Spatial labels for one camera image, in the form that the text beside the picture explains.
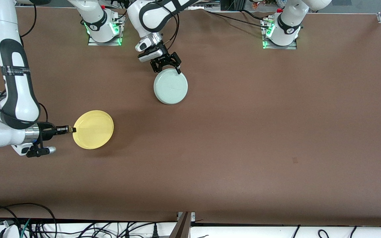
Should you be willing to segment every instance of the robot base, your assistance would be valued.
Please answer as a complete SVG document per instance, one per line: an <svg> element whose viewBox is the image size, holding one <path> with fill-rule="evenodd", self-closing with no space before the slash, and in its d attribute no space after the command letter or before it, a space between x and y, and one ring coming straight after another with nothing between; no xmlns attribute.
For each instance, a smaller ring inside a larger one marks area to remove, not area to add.
<svg viewBox="0 0 381 238"><path fill-rule="evenodd" d="M163 104L177 104L188 93L188 81L184 74L178 74L176 69L165 69L155 78L154 93Z"/></svg>
<svg viewBox="0 0 381 238"><path fill-rule="evenodd" d="M296 39L292 41L290 45L281 46L276 45L274 42L268 37L268 35L271 35L273 29L274 29L274 16L270 15L267 18L264 18L260 21L261 25L266 25L269 28L261 28L261 33L263 35L263 49L281 49L281 50L296 50Z"/></svg>
<svg viewBox="0 0 381 238"><path fill-rule="evenodd" d="M122 41L123 41L123 32L124 32L124 23L126 21L126 16L120 17L116 22L114 23L108 23L110 24L110 28L113 32L113 38L107 42L97 42L95 41L92 36L89 34L88 30L88 35L89 35L89 40L88 40L88 45L91 46L120 46Z"/></svg>

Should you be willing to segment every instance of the black cable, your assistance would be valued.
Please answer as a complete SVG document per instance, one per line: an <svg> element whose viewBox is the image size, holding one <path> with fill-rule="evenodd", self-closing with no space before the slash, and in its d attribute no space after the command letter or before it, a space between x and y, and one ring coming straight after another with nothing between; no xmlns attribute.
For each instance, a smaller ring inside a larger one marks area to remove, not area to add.
<svg viewBox="0 0 381 238"><path fill-rule="evenodd" d="M23 36L27 36L27 34L29 34L33 30L33 28L35 27L35 24L36 24L36 4L34 4L33 7L35 8L35 19L33 20L33 25L25 34L21 35L20 38L22 38Z"/></svg>
<svg viewBox="0 0 381 238"><path fill-rule="evenodd" d="M253 15L251 12L248 12L248 11L245 10L245 9L242 9L242 10L240 10L239 12L246 12L246 13L248 13L251 17L253 17L253 18L257 19L257 20L262 20L262 19L263 19L263 18L259 18L259 17L257 17L256 15Z"/></svg>
<svg viewBox="0 0 381 238"><path fill-rule="evenodd" d="M3 207L3 206L0 206L0 209L5 209L6 211L8 211L14 217L14 224L15 224L15 226L17 226L17 229L19 231L19 236L20 236L21 235L21 225L20 225L20 221L18 220L18 218L15 215L15 213L13 211L11 211L10 209L8 209L6 207Z"/></svg>
<svg viewBox="0 0 381 238"><path fill-rule="evenodd" d="M177 14L177 27L176 27L176 31L174 32L174 39L171 42L170 46L167 48L167 50L169 50L173 46L174 42L176 41L177 32L179 31L179 26L180 26L180 18L179 18L179 14Z"/></svg>
<svg viewBox="0 0 381 238"><path fill-rule="evenodd" d="M349 236L349 238L352 238L352 235L354 234L355 230L357 229L357 226L354 226L354 228L352 229L351 231L351 235Z"/></svg>
<svg viewBox="0 0 381 238"><path fill-rule="evenodd" d="M298 233L298 230L299 230L300 227L301 227L301 225L298 225L298 227L297 227L296 230L295 230L295 233L293 233L292 238L295 238L295 237L296 237L296 233Z"/></svg>
<svg viewBox="0 0 381 238"><path fill-rule="evenodd" d="M321 232L324 232L324 234L326 235L326 237L327 237L327 238L330 238L330 237L328 236L327 232L326 232L325 230L323 230L323 229L319 229L319 231L318 231L318 237L319 237L319 238L324 238L324 237L321 235Z"/></svg>
<svg viewBox="0 0 381 238"><path fill-rule="evenodd" d="M232 19L232 20L235 20L235 21L240 21L240 22L243 22L243 23L246 23L246 24L250 24L250 25L254 25L254 26L257 26L257 27L262 27L262 28L269 28L268 26L265 26L265 25L260 25L260 24L255 24L255 23L252 23L252 22L247 22L247 21L242 21L242 20L239 20L239 19L236 19L236 18L231 18L231 17L228 17L228 16L225 16L225 15L220 15L220 14L217 14L215 12L209 12L213 15L217 15L219 17L223 17L223 18L229 18L229 19Z"/></svg>
<svg viewBox="0 0 381 238"><path fill-rule="evenodd" d="M9 207L22 206L22 205L33 205L33 206L38 206L38 207L44 208L51 215L52 219L54 220L54 225L56 227L56 233L55 233L54 238L57 238L57 221L56 221L56 218L54 216L54 213L48 207L41 205L41 204L38 204L38 203L34 203L34 202L23 202L23 203L15 203L15 204L7 205L7 206L0 206L0 209L6 209L7 210Z"/></svg>
<svg viewBox="0 0 381 238"><path fill-rule="evenodd" d="M91 223L89 226L87 226L82 232L80 232L80 235L79 235L77 238L81 238L82 235L83 235L88 229L90 229L91 226L93 226L93 225L95 225L95 224L96 224L96 222Z"/></svg>
<svg viewBox="0 0 381 238"><path fill-rule="evenodd" d="M126 15L126 13L127 13L127 10L122 15L120 15L118 18L114 18L114 21L121 19L122 17L124 17L124 15Z"/></svg>
<svg viewBox="0 0 381 238"><path fill-rule="evenodd" d="M51 238L47 233L47 231L45 231L45 228L44 228L44 223L41 224L39 230L42 229L42 232L48 237L48 238Z"/></svg>
<svg viewBox="0 0 381 238"><path fill-rule="evenodd" d="M5 93L5 90L2 91L2 92L0 93L0 98L3 96L4 93ZM32 124L34 124L34 123L47 124L47 125L50 125L53 129L56 128L56 126L55 126L53 123L50 123L50 122L48 122L48 121L46 121L46 122L38 122L38 121L34 121L34 122L32 122L32 121L26 121L26 120L17 119L17 118L15 118L15 117L13 117L12 115L6 113L1 107L0 107L0 113L4 114L5 116L10 117L10 118L13 119L13 120L19 121L19 122L23 122L23 123L32 123Z"/></svg>
<svg viewBox="0 0 381 238"><path fill-rule="evenodd" d="M39 103L39 105L41 105L42 108L45 111L45 122L48 122L48 111L47 111L47 108L42 103Z"/></svg>
<svg viewBox="0 0 381 238"><path fill-rule="evenodd" d="M97 236L98 235L98 233L101 231L101 230L103 230L104 228L106 228L107 226L109 226L111 224L111 222L110 223L107 223L105 226L103 226L98 232L96 232L96 231L94 231L94 234L93 234L93 236Z"/></svg>
<svg viewBox="0 0 381 238"><path fill-rule="evenodd" d="M24 48L24 42L22 37L20 37L20 42L21 42L21 46Z"/></svg>
<svg viewBox="0 0 381 238"><path fill-rule="evenodd" d="M154 3L158 4L162 8L166 9L171 14L171 16L174 17L174 21L176 21L176 30L174 31L174 34L171 36L171 38L167 41L167 42L169 42L169 41L173 40L171 42L170 46L167 48L167 50L169 50L171 48L171 46L173 45L174 41L176 40L177 32L179 31L179 26L180 26L179 14L177 14L177 18L176 18L176 16L168 8L166 8L165 6L162 6L157 1L154 1Z"/></svg>
<svg viewBox="0 0 381 238"><path fill-rule="evenodd" d="M128 230L128 231L131 232L131 231L134 231L134 230L136 230L136 229L138 229L138 228L141 228L141 227L143 227L143 226L147 226L147 225L151 225L151 224L155 224L155 223L166 223L166 222L173 222L173 221L171 221L171 220L166 220L166 221L150 222L150 223L146 223L146 224L142 224L142 225L140 225L140 226L134 227L133 229L130 229L130 230ZM126 231L126 230L123 230L123 231L117 236L117 238L124 237L123 233L124 233L125 231Z"/></svg>

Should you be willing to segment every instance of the brown tablecloth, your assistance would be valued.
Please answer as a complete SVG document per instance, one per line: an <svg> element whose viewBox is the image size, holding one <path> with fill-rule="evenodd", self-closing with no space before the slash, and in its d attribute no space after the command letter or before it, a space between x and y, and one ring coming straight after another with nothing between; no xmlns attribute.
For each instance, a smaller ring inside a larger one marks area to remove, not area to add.
<svg viewBox="0 0 381 238"><path fill-rule="evenodd" d="M17 13L25 32L33 9ZM308 15L298 50L264 50L258 27L185 11L172 50L189 91L173 106L154 96L156 74L137 59L130 21L121 47L87 46L79 21L75 9L38 8L24 37L33 87L51 122L104 110L113 137L85 150L59 136L45 143L57 152L40 158L0 148L0 204L38 202L57 218L195 211L204 222L381 225L375 15ZM165 38L174 29L170 21Z"/></svg>

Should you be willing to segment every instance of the power cord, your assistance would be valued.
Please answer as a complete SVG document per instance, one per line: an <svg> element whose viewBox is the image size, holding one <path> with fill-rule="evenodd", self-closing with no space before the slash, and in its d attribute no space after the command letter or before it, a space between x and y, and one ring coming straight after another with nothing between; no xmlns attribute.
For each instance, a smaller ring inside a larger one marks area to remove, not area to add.
<svg viewBox="0 0 381 238"><path fill-rule="evenodd" d="M15 218L15 225L19 229L19 235L20 236L21 236L20 222L19 222L17 216L10 209L8 209L8 208L15 207L15 206L23 206L23 205L33 205L33 206L38 206L38 207L44 208L51 215L52 219L54 220L54 225L56 227L54 238L57 238L57 231L58 231L57 230L57 220L56 220L56 218L54 216L54 213L48 207L46 207L44 205L41 205L41 204L38 204L38 203L33 203L33 202L23 202L23 203L10 204L10 205L7 205L7 206L0 206L0 209L5 209L5 210L9 211L12 214L12 216Z"/></svg>
<svg viewBox="0 0 381 238"><path fill-rule="evenodd" d="M253 17L253 18L257 19L257 20L262 20L262 19L263 19L263 18L259 18L259 17L257 17L256 15L253 15L251 12L248 12L248 11L245 10L245 9L242 9L242 10L240 10L239 12L246 12L246 13L248 13L248 15L250 15L251 17Z"/></svg>
<svg viewBox="0 0 381 238"><path fill-rule="evenodd" d="M295 238L295 237L296 237L296 233L298 233L298 230L299 230L300 227L301 227L301 225L298 225L298 227L297 227L296 230L295 230L295 233L293 233L292 238Z"/></svg>
<svg viewBox="0 0 381 238"><path fill-rule="evenodd" d="M152 232L152 238L160 238L158 235L157 223L154 224L154 231Z"/></svg>
<svg viewBox="0 0 381 238"><path fill-rule="evenodd" d="M351 231L351 234L349 235L349 238L352 238L352 235L354 234L354 232L355 232L356 229L357 229L357 226L354 226L354 228L353 228L352 231ZM324 238L324 237L321 235L322 232L325 234L326 238L330 238L330 237L328 236L327 232L326 232L325 230L323 230L323 229L319 229L319 231L317 232L319 238Z"/></svg>
<svg viewBox="0 0 381 238"><path fill-rule="evenodd" d="M32 27L26 33L21 35L20 38L23 38L24 36L27 36L33 30L33 28L35 28L35 24L36 24L36 4L34 4L33 7L35 8L35 19L33 20L33 25L32 25Z"/></svg>

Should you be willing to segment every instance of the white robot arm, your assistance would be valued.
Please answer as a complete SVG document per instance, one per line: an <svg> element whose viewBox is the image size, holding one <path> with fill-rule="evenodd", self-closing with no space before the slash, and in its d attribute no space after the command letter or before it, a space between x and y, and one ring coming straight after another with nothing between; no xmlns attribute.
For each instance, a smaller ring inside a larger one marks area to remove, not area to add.
<svg viewBox="0 0 381 238"><path fill-rule="evenodd" d="M18 3L43 5L52 0L17 0ZM67 0L79 12L89 35L97 42L108 42L120 31L118 13L110 9L102 9L98 0Z"/></svg>
<svg viewBox="0 0 381 238"><path fill-rule="evenodd" d="M26 53L20 43L13 0L0 0L0 67L5 83L5 91L0 92L0 147L12 145L19 155L27 154L28 157L54 152L54 147L43 148L42 141L69 131L69 128L36 122L40 107L33 93Z"/></svg>
<svg viewBox="0 0 381 238"><path fill-rule="evenodd" d="M274 28L267 37L276 45L290 45L298 37L308 10L323 9L330 2L331 0L288 0L283 12L274 14Z"/></svg>
<svg viewBox="0 0 381 238"><path fill-rule="evenodd" d="M133 27L138 31L141 40L136 51L142 52L140 62L151 61L154 72L161 72L163 66L171 65L180 74L180 58L174 52L168 53L160 30L174 15L182 12L200 0L137 0L127 9Z"/></svg>

